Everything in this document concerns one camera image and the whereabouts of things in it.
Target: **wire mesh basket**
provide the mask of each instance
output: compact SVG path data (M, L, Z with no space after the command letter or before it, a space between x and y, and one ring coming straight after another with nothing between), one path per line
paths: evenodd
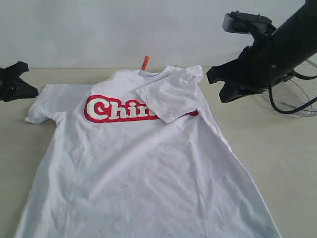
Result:
M317 75L317 65L310 60L301 63L294 70L305 76ZM293 77L287 82L282 82L274 86L272 92L275 105L283 111L290 111L302 106L317 96L317 79L302 80ZM268 91L263 92L260 96L270 103ZM290 115L297 117L315 116L317 115L317 102Z

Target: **beige table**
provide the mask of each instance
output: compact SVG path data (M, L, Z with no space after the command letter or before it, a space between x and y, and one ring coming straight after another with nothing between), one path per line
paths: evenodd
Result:
M23 79L37 88L48 83L95 84L117 70L33 69ZM223 135L257 183L282 236L317 237L317 117L280 115L259 96L221 104L221 86L209 85L206 78L200 84ZM55 128L52 121L24 122L32 102L0 103L0 238L13 237Z

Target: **white t-shirt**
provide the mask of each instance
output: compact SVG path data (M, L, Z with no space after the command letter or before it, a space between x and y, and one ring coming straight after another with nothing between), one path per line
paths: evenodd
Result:
M26 121L56 121L15 238L278 238L214 122L200 66L47 85Z

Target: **clothing tag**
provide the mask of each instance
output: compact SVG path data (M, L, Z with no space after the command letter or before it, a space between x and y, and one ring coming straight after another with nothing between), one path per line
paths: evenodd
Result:
M149 58L150 58L149 56L145 56L144 57L143 65L141 67L141 70L145 71L145 69L147 68L147 65L148 65Z

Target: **white wall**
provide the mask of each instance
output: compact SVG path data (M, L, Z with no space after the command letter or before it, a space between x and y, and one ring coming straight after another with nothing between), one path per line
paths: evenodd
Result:
M217 65L251 36L226 33L226 12L261 13L278 27L304 0L6 0L0 65L139 67Z

